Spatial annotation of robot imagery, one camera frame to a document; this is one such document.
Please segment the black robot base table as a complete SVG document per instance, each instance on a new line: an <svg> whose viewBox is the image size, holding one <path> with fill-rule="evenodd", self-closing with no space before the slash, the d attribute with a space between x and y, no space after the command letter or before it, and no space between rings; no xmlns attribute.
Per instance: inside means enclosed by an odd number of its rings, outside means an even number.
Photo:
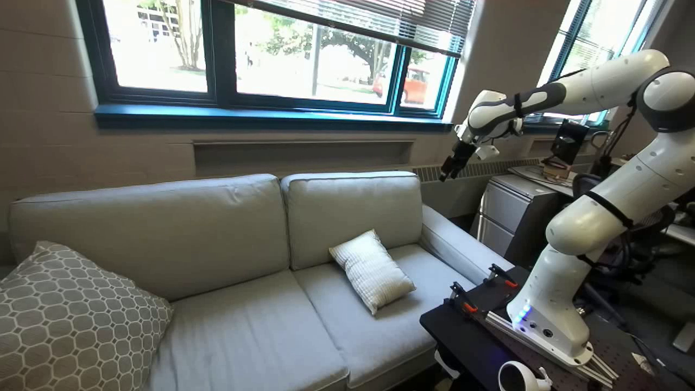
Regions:
<svg viewBox="0 0 695 391"><path fill-rule="evenodd" d="M482 282L466 299L459 299L459 284L454 284L436 309L420 317L436 342L444 364L459 375L452 391L497 391L497 371L506 360L519 360L536 381L545 375L550 391L693 391L692 375L682 375L643 342L596 313L588 316L594 349L620 378L605 388L584 375L570 371L484 319L490 312L500 316L510 295L514 289L502 279Z"/></svg>

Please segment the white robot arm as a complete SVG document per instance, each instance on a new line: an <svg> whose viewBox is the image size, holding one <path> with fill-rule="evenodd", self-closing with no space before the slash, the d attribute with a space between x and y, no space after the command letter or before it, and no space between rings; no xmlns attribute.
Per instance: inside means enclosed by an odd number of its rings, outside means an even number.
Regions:
<svg viewBox="0 0 695 391"><path fill-rule="evenodd" d="M442 166L459 175L484 143L517 131L540 112L568 115L635 105L656 137L609 179L565 207L545 228L545 251L522 291L506 305L510 330L554 359L592 359L588 327L573 295L607 246L695 187L695 76L659 51L641 51L584 67L530 91L484 89L457 127L457 145Z"/></svg>

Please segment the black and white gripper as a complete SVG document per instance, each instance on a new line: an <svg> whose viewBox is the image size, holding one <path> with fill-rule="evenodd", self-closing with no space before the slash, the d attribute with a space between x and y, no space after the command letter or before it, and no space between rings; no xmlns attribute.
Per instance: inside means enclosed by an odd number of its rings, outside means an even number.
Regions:
<svg viewBox="0 0 695 391"><path fill-rule="evenodd" d="M440 180L457 179L472 157L477 157L478 161L486 161L500 154L495 140L502 136L502 127L495 122L482 128L464 122L454 127L454 136L457 145L452 154L444 161L440 169Z"/></svg>

